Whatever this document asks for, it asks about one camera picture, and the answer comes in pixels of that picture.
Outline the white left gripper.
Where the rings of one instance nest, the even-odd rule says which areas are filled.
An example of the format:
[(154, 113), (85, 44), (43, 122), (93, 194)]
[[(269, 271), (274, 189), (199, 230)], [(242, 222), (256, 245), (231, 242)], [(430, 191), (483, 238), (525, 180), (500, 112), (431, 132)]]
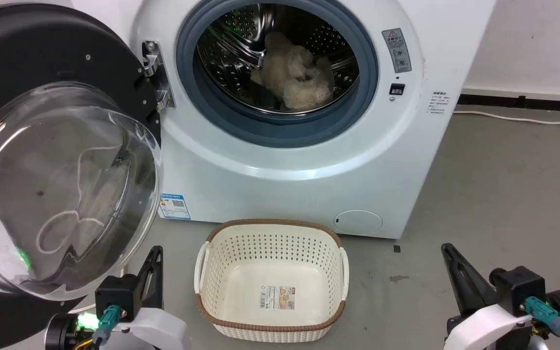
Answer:
[(138, 272), (133, 321), (120, 322), (99, 350), (193, 350), (187, 324), (164, 309), (164, 249), (151, 248)]

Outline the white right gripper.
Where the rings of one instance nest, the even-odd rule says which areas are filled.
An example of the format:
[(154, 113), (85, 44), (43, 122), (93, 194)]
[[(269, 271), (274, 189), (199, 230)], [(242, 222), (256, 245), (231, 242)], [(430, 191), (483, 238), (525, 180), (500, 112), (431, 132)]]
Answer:
[(512, 315), (496, 304), (494, 288), (453, 244), (442, 244), (441, 253), (460, 312), (447, 321), (444, 350), (536, 350), (526, 306)]

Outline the white front-load washing machine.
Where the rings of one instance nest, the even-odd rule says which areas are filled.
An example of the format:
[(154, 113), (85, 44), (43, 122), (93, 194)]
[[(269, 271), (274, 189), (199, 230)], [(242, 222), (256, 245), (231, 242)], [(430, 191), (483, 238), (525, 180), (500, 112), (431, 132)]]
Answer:
[[(283, 218), (333, 228), (335, 217), (366, 210), (382, 218), (375, 237), (398, 239), (413, 212), (453, 115), (496, 0), (341, 0), (369, 33), (379, 62), (375, 98), (337, 137), (304, 148), (242, 141), (193, 106), (175, 65), (184, 18), (200, 0), (70, 0), (113, 29), (138, 58), (160, 45), (174, 107), (161, 111), (162, 193), (185, 198), (191, 221)], [(401, 28), (412, 71), (395, 73), (382, 31)], [(405, 84), (402, 96), (391, 84)], [(434, 91), (452, 98), (427, 113)]]

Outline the chrome door hinge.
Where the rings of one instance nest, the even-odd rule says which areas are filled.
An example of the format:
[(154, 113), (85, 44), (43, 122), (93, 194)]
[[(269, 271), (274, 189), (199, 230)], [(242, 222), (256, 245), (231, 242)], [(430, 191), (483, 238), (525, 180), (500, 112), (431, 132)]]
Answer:
[(174, 107), (173, 89), (169, 81), (167, 66), (160, 45), (156, 41), (142, 43), (142, 62), (144, 75), (149, 78), (155, 89), (157, 111)]

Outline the black round washer door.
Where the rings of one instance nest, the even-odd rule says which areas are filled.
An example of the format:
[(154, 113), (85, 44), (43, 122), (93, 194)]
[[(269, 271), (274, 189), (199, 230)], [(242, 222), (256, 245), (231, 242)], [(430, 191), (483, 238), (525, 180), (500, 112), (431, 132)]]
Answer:
[(157, 104), (106, 24), (0, 6), (0, 349), (119, 282), (158, 208)]

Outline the blue energy label sticker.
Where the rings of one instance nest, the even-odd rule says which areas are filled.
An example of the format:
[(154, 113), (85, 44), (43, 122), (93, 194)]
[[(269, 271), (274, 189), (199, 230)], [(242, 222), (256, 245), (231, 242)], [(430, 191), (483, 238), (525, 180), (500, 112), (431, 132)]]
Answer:
[(191, 220), (185, 198), (180, 194), (162, 193), (157, 212), (163, 219)]

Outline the cream plastic laundry basket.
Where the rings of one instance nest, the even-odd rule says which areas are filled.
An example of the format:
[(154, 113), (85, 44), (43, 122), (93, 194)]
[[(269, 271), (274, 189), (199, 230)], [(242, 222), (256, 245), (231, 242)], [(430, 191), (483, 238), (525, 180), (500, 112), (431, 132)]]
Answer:
[[(342, 316), (349, 281), (344, 246), (327, 226), (243, 219), (209, 234), (196, 257), (193, 288), (200, 314), (227, 337), (308, 343)], [(295, 287), (295, 310), (260, 309), (263, 285)]]

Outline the basket product label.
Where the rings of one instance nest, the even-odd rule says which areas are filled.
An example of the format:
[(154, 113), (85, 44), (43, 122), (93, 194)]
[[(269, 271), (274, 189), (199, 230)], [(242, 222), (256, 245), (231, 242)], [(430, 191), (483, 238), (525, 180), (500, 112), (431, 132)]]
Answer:
[(263, 285), (259, 289), (259, 308), (263, 310), (295, 310), (295, 287)]

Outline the round white filter cover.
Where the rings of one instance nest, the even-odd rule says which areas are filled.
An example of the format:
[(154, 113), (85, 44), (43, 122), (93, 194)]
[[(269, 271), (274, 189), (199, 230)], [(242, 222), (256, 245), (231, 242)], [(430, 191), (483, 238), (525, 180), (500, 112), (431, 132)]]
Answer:
[(348, 210), (334, 219), (337, 232), (346, 235), (375, 237), (383, 226), (382, 218), (366, 210)]

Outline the small text sticker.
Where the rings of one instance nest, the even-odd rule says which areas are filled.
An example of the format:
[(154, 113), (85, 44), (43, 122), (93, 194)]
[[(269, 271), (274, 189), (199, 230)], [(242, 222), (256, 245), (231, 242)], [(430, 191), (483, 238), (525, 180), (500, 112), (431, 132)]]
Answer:
[(452, 98), (447, 92), (434, 91), (429, 98), (427, 113), (432, 115), (444, 115), (449, 110)]

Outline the black baseboard strip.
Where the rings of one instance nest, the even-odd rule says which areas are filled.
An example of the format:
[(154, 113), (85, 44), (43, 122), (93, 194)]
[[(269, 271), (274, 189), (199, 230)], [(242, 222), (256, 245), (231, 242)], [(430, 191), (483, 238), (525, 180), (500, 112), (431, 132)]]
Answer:
[(538, 109), (545, 111), (560, 111), (560, 101), (518, 97), (491, 97), (483, 95), (460, 95), (459, 105), (498, 106), (502, 108)]

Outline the grey warning label sticker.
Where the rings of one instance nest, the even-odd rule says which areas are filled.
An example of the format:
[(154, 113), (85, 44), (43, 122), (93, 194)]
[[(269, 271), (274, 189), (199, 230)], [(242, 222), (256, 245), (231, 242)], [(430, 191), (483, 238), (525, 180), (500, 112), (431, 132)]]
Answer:
[(395, 73), (411, 72), (411, 58), (402, 29), (384, 30), (382, 36), (386, 40)]

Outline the beige plush toy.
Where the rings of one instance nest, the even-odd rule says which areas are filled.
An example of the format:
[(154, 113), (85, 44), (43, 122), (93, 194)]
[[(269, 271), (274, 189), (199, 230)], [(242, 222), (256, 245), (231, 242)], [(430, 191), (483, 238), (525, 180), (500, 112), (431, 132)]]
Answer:
[(314, 109), (333, 101), (335, 86), (328, 57), (314, 58), (283, 33), (273, 31), (264, 39), (262, 66), (250, 80), (273, 93), (291, 110)]

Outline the perforated steel washer drum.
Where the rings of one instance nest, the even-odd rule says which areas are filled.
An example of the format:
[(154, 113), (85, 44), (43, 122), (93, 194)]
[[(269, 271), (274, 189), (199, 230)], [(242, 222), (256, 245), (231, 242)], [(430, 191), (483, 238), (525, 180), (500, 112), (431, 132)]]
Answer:
[(265, 37), (283, 33), (293, 44), (303, 46), (314, 59), (327, 58), (333, 77), (335, 103), (352, 91), (359, 66), (349, 43), (328, 21), (317, 14), (278, 3), (236, 7), (222, 14), (205, 29), (196, 45), (206, 74), (225, 95), (263, 113), (300, 115), (281, 99), (251, 80), (263, 66)]

